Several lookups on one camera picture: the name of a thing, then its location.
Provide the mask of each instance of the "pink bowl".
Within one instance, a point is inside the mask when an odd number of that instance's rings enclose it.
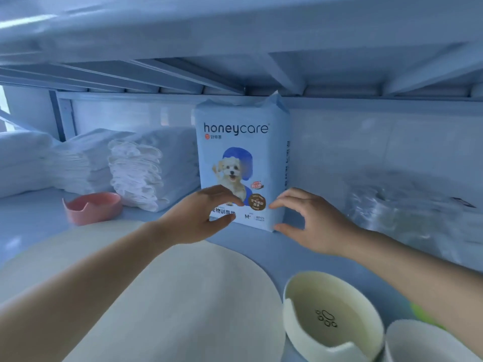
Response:
[[[69,222],[78,226],[107,221],[122,212],[121,196],[116,193],[93,193],[62,201]]]

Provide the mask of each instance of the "pet training pad package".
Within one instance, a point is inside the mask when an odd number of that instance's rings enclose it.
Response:
[[[218,206],[212,216],[235,213],[235,222],[273,231],[284,209],[268,205],[287,188],[290,114],[278,93],[261,105],[211,100],[194,109],[202,188],[221,184],[244,206]]]

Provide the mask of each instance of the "pile of white cloth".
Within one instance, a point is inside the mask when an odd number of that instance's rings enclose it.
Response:
[[[162,127],[109,148],[111,184],[126,206],[158,212],[200,186],[194,128]]]
[[[52,186],[44,160],[54,142],[42,132],[0,133],[0,198]]]
[[[108,144],[132,134],[99,128],[55,146],[46,160],[52,185],[77,194],[112,192]]]

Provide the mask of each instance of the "hand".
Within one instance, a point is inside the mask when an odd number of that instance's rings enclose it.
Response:
[[[228,226],[235,215],[210,221],[211,211],[219,205],[243,202],[223,185],[205,188],[190,194],[154,222],[156,232],[174,244],[190,244],[214,235]]]
[[[275,230],[319,253],[343,255],[347,244],[364,233],[325,199],[302,189],[286,190],[269,207],[282,206],[300,213],[305,218],[305,229],[279,223]]]

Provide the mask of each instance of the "white puppy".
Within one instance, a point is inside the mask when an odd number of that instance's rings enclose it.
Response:
[[[246,198],[245,186],[240,183],[242,179],[242,166],[236,157],[226,157],[218,162],[218,169],[213,165],[213,172],[218,178],[218,184],[231,190],[241,201]]]

